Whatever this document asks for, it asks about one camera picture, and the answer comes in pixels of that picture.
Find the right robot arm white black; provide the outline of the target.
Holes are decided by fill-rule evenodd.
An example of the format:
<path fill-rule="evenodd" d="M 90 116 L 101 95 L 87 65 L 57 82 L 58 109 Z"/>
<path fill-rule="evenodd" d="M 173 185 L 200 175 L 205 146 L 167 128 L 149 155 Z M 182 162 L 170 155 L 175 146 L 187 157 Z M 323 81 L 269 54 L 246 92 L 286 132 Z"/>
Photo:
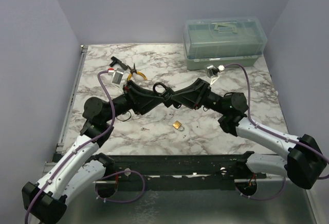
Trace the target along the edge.
<path fill-rule="evenodd" d="M 324 178 L 321 173 L 327 161 L 316 140 L 307 134 L 298 137 L 281 133 L 253 121 L 242 92 L 220 96 L 212 92 L 208 82 L 198 78 L 186 88 L 172 90 L 165 99 L 176 107 L 205 107 L 222 114 L 218 122 L 225 133 L 256 142 L 279 155 L 284 160 L 279 167 L 282 174 L 303 189 L 311 189 L 317 180 Z"/>

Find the black padlock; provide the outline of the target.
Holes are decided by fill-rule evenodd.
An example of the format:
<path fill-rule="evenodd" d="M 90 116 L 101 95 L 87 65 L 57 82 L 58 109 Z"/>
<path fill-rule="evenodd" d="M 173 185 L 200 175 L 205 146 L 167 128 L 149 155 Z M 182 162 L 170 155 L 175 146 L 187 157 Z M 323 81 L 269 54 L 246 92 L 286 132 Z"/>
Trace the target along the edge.
<path fill-rule="evenodd" d="M 158 86 L 163 88 L 163 92 L 157 91 Z M 170 87 L 167 87 L 162 82 L 157 82 L 153 85 L 153 92 L 163 98 L 163 104 L 165 105 L 165 107 L 170 107 L 171 105 L 173 105 L 174 101 L 172 100 L 172 96 L 174 94 L 174 91 Z"/>

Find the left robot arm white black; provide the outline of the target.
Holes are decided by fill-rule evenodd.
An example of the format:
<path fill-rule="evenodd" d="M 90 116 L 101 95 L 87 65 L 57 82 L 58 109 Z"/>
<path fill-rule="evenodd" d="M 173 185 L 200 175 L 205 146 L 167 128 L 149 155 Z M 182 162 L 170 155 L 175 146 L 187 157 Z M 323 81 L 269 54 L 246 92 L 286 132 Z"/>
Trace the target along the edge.
<path fill-rule="evenodd" d="M 84 105 L 85 123 L 66 154 L 37 183 L 28 182 L 22 189 L 25 218 L 35 216 L 42 223 L 58 223 L 67 206 L 85 188 L 98 179 L 109 180 L 114 168 L 104 154 L 92 155 L 109 139 L 115 118 L 129 110 L 145 114 L 164 98 L 153 90 L 128 81 L 122 95 L 108 101 L 92 97 Z"/>

